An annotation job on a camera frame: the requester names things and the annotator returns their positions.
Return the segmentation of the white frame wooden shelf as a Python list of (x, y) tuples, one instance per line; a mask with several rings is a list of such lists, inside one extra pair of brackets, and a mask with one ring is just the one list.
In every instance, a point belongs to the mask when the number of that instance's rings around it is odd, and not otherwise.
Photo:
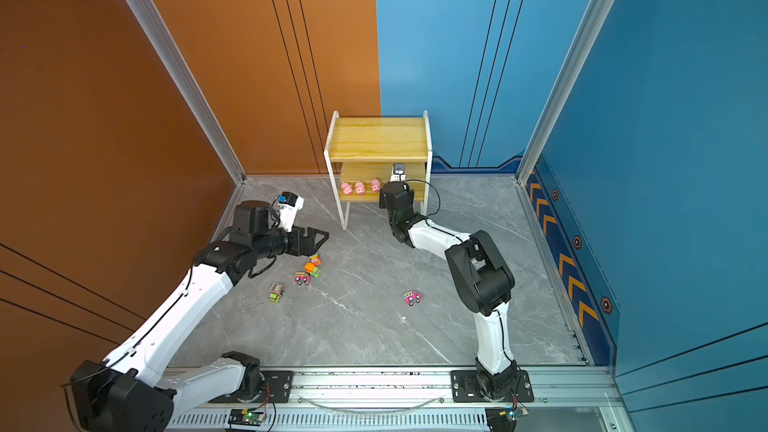
[[(341, 227), (348, 227), (350, 205), (376, 203), (379, 196), (371, 190), (371, 181), (387, 182), (392, 165), (404, 163), (407, 180), (412, 183), (415, 201), (426, 213), (429, 203), (433, 147), (427, 112), (420, 117), (349, 117), (335, 111), (332, 115), (323, 151)], [(355, 183), (362, 181), (366, 193), (355, 193)], [(354, 192), (344, 195), (340, 184), (347, 182)]]

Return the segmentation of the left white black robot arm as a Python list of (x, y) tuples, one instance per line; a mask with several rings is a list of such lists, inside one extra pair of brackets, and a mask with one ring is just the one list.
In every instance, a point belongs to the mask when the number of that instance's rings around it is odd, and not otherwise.
[(198, 252), (175, 290), (102, 361), (84, 361), (64, 384), (73, 420), (85, 431), (163, 431), (178, 415), (232, 394), (265, 395), (259, 359), (228, 352), (178, 378), (165, 378), (171, 359), (212, 307), (244, 278), (262, 274), (284, 254), (310, 257), (325, 231), (298, 227), (302, 197), (283, 192), (271, 202), (244, 201), (231, 226)]

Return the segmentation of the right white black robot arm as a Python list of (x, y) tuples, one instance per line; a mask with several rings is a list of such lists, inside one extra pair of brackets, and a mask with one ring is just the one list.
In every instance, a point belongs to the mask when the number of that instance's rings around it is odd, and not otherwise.
[(385, 183), (379, 195), (379, 206), (387, 211), (399, 242), (446, 261), (461, 302), (474, 315), (479, 389), (491, 401), (504, 399), (520, 373), (508, 327), (515, 278), (493, 238), (485, 231), (454, 231), (416, 212), (414, 192), (406, 181)]

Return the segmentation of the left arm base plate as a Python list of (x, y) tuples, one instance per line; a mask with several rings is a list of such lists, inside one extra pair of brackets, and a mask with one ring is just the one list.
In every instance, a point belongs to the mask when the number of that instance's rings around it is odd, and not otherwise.
[(210, 400), (212, 404), (285, 404), (289, 401), (294, 372), (291, 370), (261, 370), (247, 374), (234, 392)]

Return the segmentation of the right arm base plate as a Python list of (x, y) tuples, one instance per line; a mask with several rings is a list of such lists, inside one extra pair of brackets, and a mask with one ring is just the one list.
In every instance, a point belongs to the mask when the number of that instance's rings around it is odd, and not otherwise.
[(495, 376), (477, 370), (453, 370), (450, 381), (452, 397), (457, 403), (535, 401), (529, 375), (520, 368)]

